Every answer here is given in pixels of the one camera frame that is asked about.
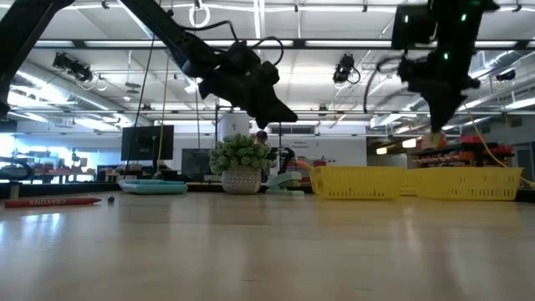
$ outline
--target green plant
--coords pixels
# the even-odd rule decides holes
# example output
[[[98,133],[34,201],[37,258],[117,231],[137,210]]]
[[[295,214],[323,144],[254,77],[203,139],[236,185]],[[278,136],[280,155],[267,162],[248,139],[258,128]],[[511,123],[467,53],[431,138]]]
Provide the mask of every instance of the green plant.
[[[210,150],[210,169],[216,175],[224,171],[246,166],[265,169],[272,165],[268,159],[271,152],[269,146],[254,143],[255,139],[249,135],[230,135],[217,142],[217,147]]]

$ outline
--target person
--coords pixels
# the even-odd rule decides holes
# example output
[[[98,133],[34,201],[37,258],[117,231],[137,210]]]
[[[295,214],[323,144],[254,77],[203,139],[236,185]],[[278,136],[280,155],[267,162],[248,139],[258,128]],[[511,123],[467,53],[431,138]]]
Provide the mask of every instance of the person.
[[[264,146],[269,146],[271,147],[269,144],[268,144],[268,133],[266,133],[265,130],[259,130],[257,132],[257,141],[255,142],[255,144],[259,144],[259,145],[264,145]]]
[[[259,130],[257,132],[257,140],[255,141],[256,145],[269,146],[268,144],[268,133],[265,130]],[[262,182],[268,181],[269,167],[265,170],[262,170]]]

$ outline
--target white flower pot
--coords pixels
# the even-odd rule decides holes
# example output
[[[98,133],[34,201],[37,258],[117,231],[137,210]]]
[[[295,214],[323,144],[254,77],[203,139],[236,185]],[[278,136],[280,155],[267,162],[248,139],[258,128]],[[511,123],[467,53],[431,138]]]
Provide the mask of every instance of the white flower pot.
[[[261,170],[239,167],[224,171],[221,178],[223,190],[231,194],[254,194],[262,184]]]

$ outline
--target teal tray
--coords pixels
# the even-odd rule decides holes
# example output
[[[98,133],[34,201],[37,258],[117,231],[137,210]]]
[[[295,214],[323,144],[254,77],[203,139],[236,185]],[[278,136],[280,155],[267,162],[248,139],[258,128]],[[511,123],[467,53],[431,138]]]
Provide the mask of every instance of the teal tray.
[[[124,192],[135,194],[182,194],[187,192],[183,181],[163,180],[122,180],[119,182]]]

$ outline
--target crayon label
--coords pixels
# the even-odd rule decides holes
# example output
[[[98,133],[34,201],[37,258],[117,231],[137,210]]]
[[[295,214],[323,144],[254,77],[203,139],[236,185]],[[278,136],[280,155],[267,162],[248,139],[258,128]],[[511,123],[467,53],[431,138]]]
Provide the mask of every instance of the crayon label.
[[[63,204],[65,204],[65,200],[61,200],[61,199],[48,199],[48,200],[30,201],[30,206],[63,205]]]

